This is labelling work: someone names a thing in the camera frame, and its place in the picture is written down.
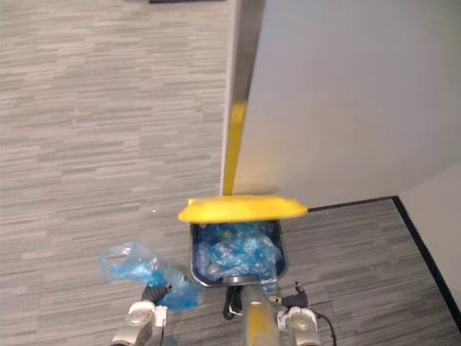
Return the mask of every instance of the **clear plastic bag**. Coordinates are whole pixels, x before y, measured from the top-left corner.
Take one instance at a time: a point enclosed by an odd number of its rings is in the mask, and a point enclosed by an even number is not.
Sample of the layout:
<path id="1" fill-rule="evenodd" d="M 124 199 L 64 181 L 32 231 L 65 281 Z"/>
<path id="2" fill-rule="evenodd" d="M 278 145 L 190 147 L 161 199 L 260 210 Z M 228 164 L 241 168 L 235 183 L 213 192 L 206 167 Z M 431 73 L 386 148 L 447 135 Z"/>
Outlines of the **clear plastic bag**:
<path id="1" fill-rule="evenodd" d="M 269 222 L 215 223 L 198 235 L 197 269 L 209 280 L 233 276 L 257 276 L 267 292 L 277 289 L 280 250 L 270 236 Z"/>
<path id="2" fill-rule="evenodd" d="M 138 241 L 111 246 L 100 260 L 109 281 L 131 280 L 151 287 L 170 284 L 171 290 L 158 303 L 174 312 L 196 308 L 203 302 L 199 283 L 188 281 L 177 267 Z"/>

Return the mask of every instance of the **black baseboard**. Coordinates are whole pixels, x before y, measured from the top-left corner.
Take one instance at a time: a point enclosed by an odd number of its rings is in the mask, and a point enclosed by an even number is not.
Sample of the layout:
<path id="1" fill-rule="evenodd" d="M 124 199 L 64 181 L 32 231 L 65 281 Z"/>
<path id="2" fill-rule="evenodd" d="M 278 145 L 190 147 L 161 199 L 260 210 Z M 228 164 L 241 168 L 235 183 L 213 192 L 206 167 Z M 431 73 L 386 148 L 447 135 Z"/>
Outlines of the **black baseboard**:
<path id="1" fill-rule="evenodd" d="M 334 209 L 334 208 L 341 208 L 341 207 L 349 207 L 350 205 L 367 204 L 367 203 L 371 203 L 371 202 L 377 202 L 378 200 L 389 200 L 389 199 L 392 199 L 394 197 L 395 196 L 371 198 L 369 200 L 356 200 L 354 202 L 339 203 L 339 204 L 325 205 L 323 207 L 309 208 L 309 213 L 313 213 L 314 211 L 320 211 L 320 210 L 327 210 L 327 209 Z"/>
<path id="2" fill-rule="evenodd" d="M 435 283 L 437 284 L 437 287 L 440 290 L 440 293 L 444 297 L 445 303 L 449 309 L 449 312 L 452 314 L 453 319 L 456 323 L 456 327 L 458 327 L 458 330 L 461 333 L 461 313 L 460 309 L 458 308 L 458 305 L 456 304 L 455 300 L 453 299 L 452 293 L 449 291 L 449 288 L 447 286 L 447 283 L 445 282 L 442 274 L 440 273 L 439 268 L 437 267 L 434 258 L 432 258 L 431 253 L 427 249 L 423 239 L 418 233 L 418 230 L 416 229 L 415 225 L 410 219 L 410 216 L 406 212 L 405 206 L 403 205 L 402 201 L 398 196 L 392 197 L 392 201 L 394 202 L 395 207 L 397 208 L 398 212 L 400 213 L 400 216 L 402 217 L 403 221 L 405 222 L 405 225 L 407 229 L 410 231 L 410 234 L 416 243 L 416 246 L 418 247 L 421 255 L 423 256 L 423 259 L 429 269 L 429 271 L 432 274 L 432 277 L 435 280 Z"/>
<path id="3" fill-rule="evenodd" d="M 455 321 L 456 327 L 461 333 L 461 313 L 460 309 L 458 308 L 458 305 L 456 304 L 455 300 L 453 299 L 452 293 L 449 291 L 449 288 L 447 286 L 447 283 L 445 282 L 442 274 L 440 273 L 439 268 L 435 264 L 434 258 L 432 258 L 431 253 L 427 249 L 425 243 L 423 242 L 423 239 L 418 233 L 418 230 L 416 229 L 415 225 L 410 219 L 410 216 L 406 212 L 405 206 L 403 205 L 402 201 L 398 196 L 388 196 L 388 197 L 381 197 L 381 198 L 373 198 L 369 200 L 358 200 L 355 202 L 348 202 L 348 203 L 339 203 L 339 204 L 333 204 L 333 205 L 325 205 L 323 207 L 317 207 L 317 208 L 310 208 L 309 213 L 316 212 L 316 211 L 321 211 L 321 210 L 327 210 L 327 209 L 333 209 L 333 208 L 340 208 L 340 207 L 348 207 L 351 205 L 361 205 L 361 204 L 366 204 L 366 203 L 371 203 L 371 202 L 377 202 L 379 200 L 392 200 L 395 207 L 397 208 L 398 212 L 400 213 L 400 216 L 403 219 L 403 222 L 406 225 L 406 228 L 411 234 L 411 237 L 413 238 L 413 241 L 415 242 L 416 246 L 418 247 L 421 256 L 423 257 L 429 271 L 432 274 L 432 277 L 435 280 L 435 283 L 437 284 L 437 287 L 439 288 L 439 291 L 445 300 L 445 304 L 447 305 L 449 312 L 453 316 L 453 319 Z"/>

